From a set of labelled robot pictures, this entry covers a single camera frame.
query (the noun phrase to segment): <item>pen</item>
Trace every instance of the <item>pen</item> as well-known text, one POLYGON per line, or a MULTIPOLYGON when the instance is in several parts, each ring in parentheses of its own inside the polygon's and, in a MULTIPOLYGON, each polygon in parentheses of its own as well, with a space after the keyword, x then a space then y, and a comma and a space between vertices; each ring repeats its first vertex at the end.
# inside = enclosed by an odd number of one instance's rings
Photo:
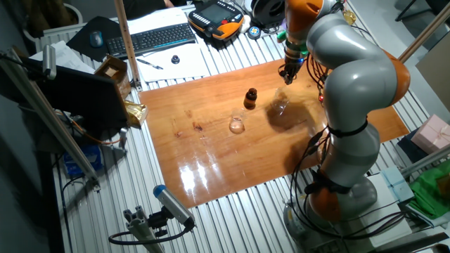
POLYGON ((154 67, 154 68, 157 69, 157 70, 163 70, 162 67, 157 66, 157 65, 154 65, 154 64, 151 64, 151 63, 149 63, 148 61, 144 61, 144 60, 141 60, 141 59, 136 59, 136 60, 138 60, 140 63, 150 65, 150 66, 154 67))

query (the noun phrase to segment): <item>glass cup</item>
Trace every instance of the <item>glass cup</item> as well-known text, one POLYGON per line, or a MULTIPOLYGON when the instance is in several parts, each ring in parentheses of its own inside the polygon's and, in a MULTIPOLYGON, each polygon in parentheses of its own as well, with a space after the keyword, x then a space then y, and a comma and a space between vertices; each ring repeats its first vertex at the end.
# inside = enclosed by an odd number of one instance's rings
POLYGON ((231 111, 230 131, 233 134, 241 134, 245 131, 245 110, 244 108, 234 108, 231 111))
POLYGON ((282 115, 284 109, 289 103, 289 97, 287 95, 288 88, 281 87, 276 89, 274 99, 271 102, 271 107, 279 114, 282 115))

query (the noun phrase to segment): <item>metal pole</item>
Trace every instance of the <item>metal pole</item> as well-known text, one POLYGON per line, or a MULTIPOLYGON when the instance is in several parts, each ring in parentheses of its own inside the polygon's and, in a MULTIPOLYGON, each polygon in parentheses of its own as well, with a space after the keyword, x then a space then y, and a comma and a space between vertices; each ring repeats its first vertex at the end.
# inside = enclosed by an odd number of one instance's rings
MULTIPOLYGON (((12 50, 8 52, 8 56, 14 60, 20 61, 19 57, 12 50)), ((83 173, 96 183, 98 181, 96 171, 64 127, 63 123, 56 117, 53 108, 47 101, 41 89, 37 86, 36 82, 30 81, 22 67, 16 63, 12 63, 8 60, 0 60, 0 67, 5 70, 5 73, 11 78, 19 91, 27 99, 28 103, 36 110, 37 114, 41 117, 47 127, 63 145, 64 149, 69 152, 83 173)))
POLYGON ((123 0, 114 0, 115 11, 117 12, 117 19, 119 20, 120 31, 124 40, 125 51, 127 52, 129 66, 133 74, 134 86, 138 91, 142 91, 141 79, 139 76, 138 64, 136 62, 136 55, 134 54, 133 42, 128 30, 127 15, 125 14, 123 0))
POLYGON ((412 173, 418 171, 419 169, 422 169, 423 167, 432 164, 433 162, 439 161, 442 158, 445 158, 447 155, 450 154, 450 144, 443 147, 442 149, 422 158, 421 160, 418 160, 416 163, 402 169, 401 175, 406 178, 407 176, 411 175, 412 173))
POLYGON ((436 31, 436 29, 450 17, 450 2, 442 9, 436 18, 425 28, 413 43, 402 53, 399 60, 405 63, 422 44, 436 31))

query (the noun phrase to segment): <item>small black cap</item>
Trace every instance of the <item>small black cap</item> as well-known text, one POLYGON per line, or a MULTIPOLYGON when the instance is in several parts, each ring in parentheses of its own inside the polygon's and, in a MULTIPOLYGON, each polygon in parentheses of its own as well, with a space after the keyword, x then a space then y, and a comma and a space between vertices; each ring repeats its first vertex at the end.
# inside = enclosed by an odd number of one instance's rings
POLYGON ((178 56, 172 56, 172 63, 178 64, 180 62, 180 58, 178 56))

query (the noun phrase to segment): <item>wooden table surface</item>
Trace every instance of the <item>wooden table surface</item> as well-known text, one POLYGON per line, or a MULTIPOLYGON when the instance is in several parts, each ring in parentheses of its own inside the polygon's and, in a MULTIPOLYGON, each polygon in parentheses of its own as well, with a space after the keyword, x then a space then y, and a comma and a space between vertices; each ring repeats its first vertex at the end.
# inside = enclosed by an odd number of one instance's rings
MULTIPOLYGON (((276 60, 139 94, 148 106, 146 120, 165 185, 187 207, 291 173, 307 141, 326 126, 306 68, 286 87, 277 73, 283 63, 276 60), (279 87, 290 98, 282 115, 271 107, 279 87), (243 108, 249 88, 258 90, 257 106, 245 110, 245 131, 233 134, 231 111, 243 108)), ((382 142, 408 133, 393 107, 371 112, 368 120, 382 142)), ((302 168, 318 163, 312 155, 302 168)))

